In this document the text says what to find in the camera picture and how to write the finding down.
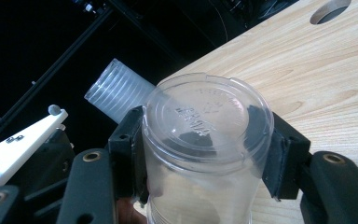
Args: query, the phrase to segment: wooden table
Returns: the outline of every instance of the wooden table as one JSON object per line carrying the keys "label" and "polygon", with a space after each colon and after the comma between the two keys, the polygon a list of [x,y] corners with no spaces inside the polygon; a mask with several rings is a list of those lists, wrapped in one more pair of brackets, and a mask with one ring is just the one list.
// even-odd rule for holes
{"label": "wooden table", "polygon": [[[333,20],[311,24],[326,3],[300,0],[173,75],[239,78],[309,138],[311,152],[334,151],[358,165],[358,0]],[[302,223],[300,197],[277,203],[261,185],[254,223]]]}

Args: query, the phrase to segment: stacked plastic cups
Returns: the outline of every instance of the stacked plastic cups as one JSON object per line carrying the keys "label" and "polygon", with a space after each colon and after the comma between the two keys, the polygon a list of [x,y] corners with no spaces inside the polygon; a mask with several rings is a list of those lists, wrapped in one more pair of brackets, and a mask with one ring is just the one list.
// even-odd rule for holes
{"label": "stacked plastic cups", "polygon": [[85,98],[116,123],[127,112],[143,105],[149,93],[156,87],[114,59],[91,86]]}

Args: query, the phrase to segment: transparent container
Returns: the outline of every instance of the transparent container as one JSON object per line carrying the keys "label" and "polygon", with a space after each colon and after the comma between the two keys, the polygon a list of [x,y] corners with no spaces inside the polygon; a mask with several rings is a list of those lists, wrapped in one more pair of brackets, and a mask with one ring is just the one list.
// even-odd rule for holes
{"label": "transparent container", "polygon": [[91,86],[85,98],[116,123],[127,112],[143,105],[147,95],[156,87],[114,59]]}
{"label": "transparent container", "polygon": [[249,223],[273,131],[262,96],[190,74],[159,84],[144,110],[148,223]]}

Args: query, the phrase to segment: plastic container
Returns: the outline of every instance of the plastic container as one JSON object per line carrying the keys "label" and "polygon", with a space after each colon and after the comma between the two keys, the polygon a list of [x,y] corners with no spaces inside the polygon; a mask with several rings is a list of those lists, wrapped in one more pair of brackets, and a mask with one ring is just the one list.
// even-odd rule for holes
{"label": "plastic container", "polygon": [[249,223],[274,126],[262,96],[190,74],[158,85],[144,110],[148,223]]}
{"label": "plastic container", "polygon": [[116,123],[127,112],[143,105],[147,95],[156,87],[114,59],[91,86],[85,98]]}

